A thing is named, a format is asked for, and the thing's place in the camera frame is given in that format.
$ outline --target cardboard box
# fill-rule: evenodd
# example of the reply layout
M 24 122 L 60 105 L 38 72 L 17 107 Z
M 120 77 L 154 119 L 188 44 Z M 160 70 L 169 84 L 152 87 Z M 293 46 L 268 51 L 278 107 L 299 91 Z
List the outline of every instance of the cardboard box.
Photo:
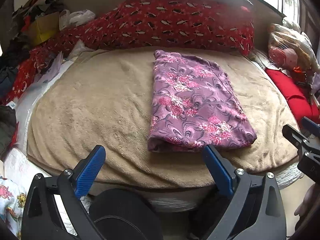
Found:
M 30 24 L 27 36 L 32 46 L 50 39 L 59 31 L 59 12 L 48 14 L 36 19 Z

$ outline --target purple floral cloth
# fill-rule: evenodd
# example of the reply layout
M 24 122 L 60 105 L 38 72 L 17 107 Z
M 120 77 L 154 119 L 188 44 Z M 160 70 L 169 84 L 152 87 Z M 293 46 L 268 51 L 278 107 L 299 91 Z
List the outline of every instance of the purple floral cloth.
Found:
M 149 151 L 196 152 L 208 144 L 240 148 L 257 139 L 216 63 L 163 50 L 154 55 Z

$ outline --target silver screw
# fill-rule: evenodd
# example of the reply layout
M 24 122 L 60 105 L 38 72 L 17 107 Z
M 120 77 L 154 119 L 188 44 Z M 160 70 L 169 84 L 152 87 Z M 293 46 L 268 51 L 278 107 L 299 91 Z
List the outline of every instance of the silver screw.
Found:
M 63 171 L 63 174 L 66 175 L 66 176 L 71 175 L 71 173 L 72 173 L 72 169 L 66 169 L 66 170 Z
M 273 179 L 275 177 L 272 172 L 268 172 L 267 176 L 269 179 Z
M 42 176 L 42 174 L 41 174 L 41 173 L 38 173 L 38 174 L 36 174 L 36 175 L 34 176 L 34 179 L 41 179 L 41 176 Z
M 244 174 L 244 169 L 237 169 L 236 171 L 237 171 L 237 173 L 239 175 L 243 175 Z

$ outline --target beige blanket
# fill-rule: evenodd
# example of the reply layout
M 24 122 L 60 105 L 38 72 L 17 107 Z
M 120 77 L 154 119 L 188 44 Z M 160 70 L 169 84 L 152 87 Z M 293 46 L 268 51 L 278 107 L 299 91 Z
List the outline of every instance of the beige blanket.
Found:
M 211 185 L 200 153 L 147 151 L 156 49 L 83 53 L 33 110 L 28 158 L 56 174 L 76 166 L 100 144 L 107 157 L 98 182 L 145 188 Z M 294 117 L 281 94 L 252 62 L 210 50 L 163 50 L 203 57 L 228 73 L 258 136 L 250 147 L 222 153 L 233 165 L 261 172 L 296 156 L 295 147 L 281 133 L 287 123 L 297 128 Z

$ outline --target fabric fold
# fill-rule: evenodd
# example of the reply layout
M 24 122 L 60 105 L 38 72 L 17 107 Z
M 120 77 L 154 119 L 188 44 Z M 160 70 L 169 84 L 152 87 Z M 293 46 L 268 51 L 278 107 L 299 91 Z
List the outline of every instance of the fabric fold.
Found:
M 201 151 L 251 145 L 257 135 L 218 64 L 156 50 L 148 150 Z

